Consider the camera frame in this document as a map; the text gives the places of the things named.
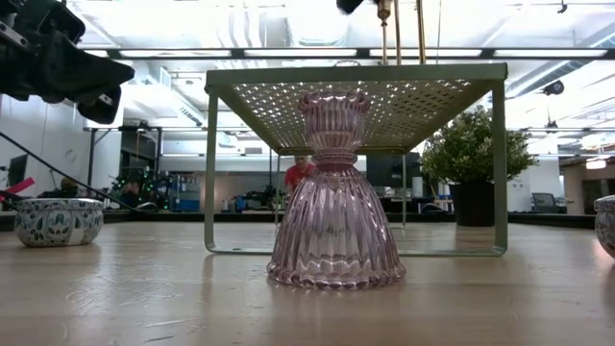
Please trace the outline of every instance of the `red shirt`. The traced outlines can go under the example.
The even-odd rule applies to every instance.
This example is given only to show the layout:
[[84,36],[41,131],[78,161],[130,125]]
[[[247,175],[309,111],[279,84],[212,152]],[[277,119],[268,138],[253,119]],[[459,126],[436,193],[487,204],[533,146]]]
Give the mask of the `red shirt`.
[[292,190],[294,191],[297,188],[297,186],[299,185],[299,183],[315,167],[316,166],[313,165],[312,163],[308,163],[306,168],[304,168],[303,170],[300,167],[296,166],[296,165],[288,168],[288,170],[286,170],[286,176],[284,177],[284,184],[285,185],[291,185],[292,186]]

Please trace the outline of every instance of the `computer monitor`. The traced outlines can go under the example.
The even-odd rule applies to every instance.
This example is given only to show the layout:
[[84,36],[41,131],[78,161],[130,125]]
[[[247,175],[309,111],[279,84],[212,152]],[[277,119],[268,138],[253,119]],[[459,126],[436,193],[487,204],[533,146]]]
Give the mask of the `computer monitor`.
[[[419,153],[406,155],[406,187],[412,187],[412,177],[421,177]],[[380,155],[367,157],[367,181],[372,186],[402,187],[404,182],[402,175],[401,155]]]
[[26,179],[26,165],[28,164],[28,155],[22,155],[11,159],[9,165],[9,186],[17,185]]

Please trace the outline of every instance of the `potted plant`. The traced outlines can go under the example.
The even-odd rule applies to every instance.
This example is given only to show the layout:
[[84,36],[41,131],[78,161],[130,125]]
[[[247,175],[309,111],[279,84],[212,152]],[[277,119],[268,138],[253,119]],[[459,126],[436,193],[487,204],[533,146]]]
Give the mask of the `potted plant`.
[[[423,171],[450,184],[459,226],[490,227],[494,220],[492,111],[478,106],[456,117],[427,139]],[[509,180],[536,164],[529,135],[506,132]]]

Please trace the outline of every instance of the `glass vase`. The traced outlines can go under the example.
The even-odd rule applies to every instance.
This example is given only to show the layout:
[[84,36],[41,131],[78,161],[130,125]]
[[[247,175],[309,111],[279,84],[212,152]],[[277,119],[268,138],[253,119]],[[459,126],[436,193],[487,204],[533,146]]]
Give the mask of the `glass vase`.
[[316,168],[294,191],[269,277],[327,289],[398,282],[406,273],[376,192],[354,167],[370,101],[362,92],[313,92],[299,102]]

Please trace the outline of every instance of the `patterned bowl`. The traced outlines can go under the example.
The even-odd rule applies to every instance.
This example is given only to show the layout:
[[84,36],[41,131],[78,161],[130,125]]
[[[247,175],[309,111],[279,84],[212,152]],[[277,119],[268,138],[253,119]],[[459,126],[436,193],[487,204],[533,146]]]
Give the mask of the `patterned bowl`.
[[103,204],[91,199],[36,198],[17,206],[14,230],[28,247],[87,245],[103,227]]
[[596,236],[608,255],[615,259],[615,195],[594,202]]

